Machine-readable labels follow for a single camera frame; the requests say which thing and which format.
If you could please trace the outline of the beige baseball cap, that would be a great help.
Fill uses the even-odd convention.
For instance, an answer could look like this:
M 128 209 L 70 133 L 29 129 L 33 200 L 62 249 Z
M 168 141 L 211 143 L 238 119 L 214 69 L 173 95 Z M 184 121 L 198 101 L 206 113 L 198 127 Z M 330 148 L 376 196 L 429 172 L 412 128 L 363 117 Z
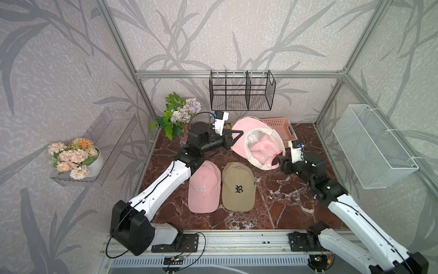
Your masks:
M 240 163 L 230 162 L 222 171 L 222 204 L 234 212 L 249 212 L 256 200 L 257 184 L 252 170 Z

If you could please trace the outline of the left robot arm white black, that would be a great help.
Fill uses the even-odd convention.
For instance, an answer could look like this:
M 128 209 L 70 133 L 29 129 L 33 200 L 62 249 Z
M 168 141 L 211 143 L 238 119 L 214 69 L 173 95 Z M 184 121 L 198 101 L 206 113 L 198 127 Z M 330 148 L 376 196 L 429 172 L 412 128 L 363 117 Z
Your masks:
M 175 235 L 178 230 L 170 225 L 153 225 L 151 220 L 168 197 L 201 167 L 205 154 L 219 148 L 231 147 L 243 136 L 241 130 L 213 130 L 197 122 L 188 131 L 186 145 L 175 156 L 170 166 L 143 192 L 129 202 L 118 201 L 111 215 L 109 234 L 128 252 L 141 255 L 151 245 L 172 245 L 176 237 L 159 237 L 167 228 Z

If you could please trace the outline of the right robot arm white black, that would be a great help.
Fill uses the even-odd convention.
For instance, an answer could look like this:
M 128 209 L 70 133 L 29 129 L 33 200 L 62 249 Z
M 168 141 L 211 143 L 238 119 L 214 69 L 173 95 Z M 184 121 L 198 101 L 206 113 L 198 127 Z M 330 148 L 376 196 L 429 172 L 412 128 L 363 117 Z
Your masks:
M 355 202 L 348 191 L 326 175 L 326 161 L 321 154 L 300 148 L 292 155 L 278 155 L 279 169 L 294 174 L 306 183 L 314 198 L 326 206 L 364 244 L 360 248 L 345 239 L 330 226 L 320 222 L 306 233 L 290 234 L 293 251 L 300 245 L 311 251 L 331 252 L 362 274 L 426 274 L 428 260 L 419 252 L 409 252 L 381 229 Z

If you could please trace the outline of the purple white flower bouquet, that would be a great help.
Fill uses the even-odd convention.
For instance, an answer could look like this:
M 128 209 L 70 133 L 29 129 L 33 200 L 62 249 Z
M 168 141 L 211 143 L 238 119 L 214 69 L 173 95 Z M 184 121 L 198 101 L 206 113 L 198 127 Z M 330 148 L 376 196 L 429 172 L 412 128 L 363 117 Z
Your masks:
M 152 131 L 162 129 L 169 140 L 184 136 L 184 127 L 201 112 L 202 104 L 196 98 L 183 98 L 177 93 L 170 93 L 166 98 L 166 109 L 158 116 L 150 127 Z

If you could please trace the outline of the pink plastic basket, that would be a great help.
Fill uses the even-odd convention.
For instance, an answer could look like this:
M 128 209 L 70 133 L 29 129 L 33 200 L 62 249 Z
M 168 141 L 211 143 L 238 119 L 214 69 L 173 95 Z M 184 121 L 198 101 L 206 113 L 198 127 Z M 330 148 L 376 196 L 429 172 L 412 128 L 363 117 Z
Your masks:
M 278 132 L 285 148 L 289 148 L 290 141 L 298 139 L 292 124 L 287 118 L 265 118 L 262 121 Z

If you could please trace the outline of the pink flat mat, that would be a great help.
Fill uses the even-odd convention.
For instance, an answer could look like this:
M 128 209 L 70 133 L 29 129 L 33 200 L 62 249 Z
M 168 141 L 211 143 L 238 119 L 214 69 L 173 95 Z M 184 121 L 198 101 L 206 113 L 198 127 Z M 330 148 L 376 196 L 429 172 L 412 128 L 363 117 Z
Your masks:
M 193 213 L 212 213 L 220 203 L 221 171 L 211 161 L 205 161 L 189 178 L 188 207 Z

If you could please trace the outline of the white pot peach flowers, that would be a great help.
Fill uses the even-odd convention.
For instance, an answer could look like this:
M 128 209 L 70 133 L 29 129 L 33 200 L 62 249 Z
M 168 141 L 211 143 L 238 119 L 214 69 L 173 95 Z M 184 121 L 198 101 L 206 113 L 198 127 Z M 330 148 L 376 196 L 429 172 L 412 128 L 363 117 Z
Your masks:
M 47 152 L 57 175 L 68 174 L 74 180 L 96 177 L 104 166 L 103 153 L 87 138 L 54 142 L 47 147 Z

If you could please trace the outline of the white mesh wall basket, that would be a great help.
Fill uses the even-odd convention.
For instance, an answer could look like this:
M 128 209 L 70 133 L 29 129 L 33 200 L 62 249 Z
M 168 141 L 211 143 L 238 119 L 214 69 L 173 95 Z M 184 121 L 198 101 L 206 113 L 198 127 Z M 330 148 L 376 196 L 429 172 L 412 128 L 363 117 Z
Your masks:
M 365 189 L 388 188 L 419 169 L 369 105 L 349 105 L 333 133 Z

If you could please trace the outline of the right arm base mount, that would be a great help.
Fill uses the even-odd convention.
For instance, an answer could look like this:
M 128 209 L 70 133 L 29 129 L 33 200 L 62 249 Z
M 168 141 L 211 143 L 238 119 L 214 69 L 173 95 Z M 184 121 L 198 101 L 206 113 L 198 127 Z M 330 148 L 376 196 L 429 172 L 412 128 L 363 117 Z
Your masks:
M 291 232 L 287 234 L 289 246 L 292 252 L 311 252 L 322 251 L 325 252 L 318 236 L 324 229 L 330 228 L 330 226 L 324 222 L 319 222 L 314 226 L 309 227 L 306 232 Z

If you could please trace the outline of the clear acrylic wall shelf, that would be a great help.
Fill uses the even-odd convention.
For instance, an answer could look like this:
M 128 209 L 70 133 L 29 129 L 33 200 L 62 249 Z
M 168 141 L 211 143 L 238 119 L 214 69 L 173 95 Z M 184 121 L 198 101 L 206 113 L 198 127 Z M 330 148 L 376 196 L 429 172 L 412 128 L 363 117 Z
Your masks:
M 94 143 L 99 153 L 92 162 L 87 162 L 90 172 L 88 176 L 76 180 L 68 172 L 58 174 L 54 170 L 50 179 L 61 186 L 101 187 L 137 122 L 134 113 L 105 108 L 83 136 Z

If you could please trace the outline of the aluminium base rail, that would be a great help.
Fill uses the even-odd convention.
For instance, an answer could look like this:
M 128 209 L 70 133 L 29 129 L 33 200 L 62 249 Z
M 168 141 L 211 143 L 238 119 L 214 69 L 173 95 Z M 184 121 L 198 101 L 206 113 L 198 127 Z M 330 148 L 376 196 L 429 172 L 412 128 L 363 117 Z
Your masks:
M 339 235 L 365 248 L 365 245 L 348 229 L 336 229 Z M 286 255 L 291 252 L 288 234 L 305 233 L 305 229 L 241 229 L 241 230 L 186 230 L 185 234 L 203 233 L 206 239 L 206 255 Z M 108 254 L 116 256 L 127 249 L 116 240 L 108 245 Z

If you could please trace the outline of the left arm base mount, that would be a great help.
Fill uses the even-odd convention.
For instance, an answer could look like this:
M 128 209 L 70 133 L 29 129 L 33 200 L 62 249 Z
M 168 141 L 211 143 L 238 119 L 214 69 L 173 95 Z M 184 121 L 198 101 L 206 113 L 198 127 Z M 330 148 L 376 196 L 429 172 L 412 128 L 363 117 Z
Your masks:
M 200 235 L 178 230 L 170 224 L 153 224 L 152 253 L 193 253 L 198 251 Z

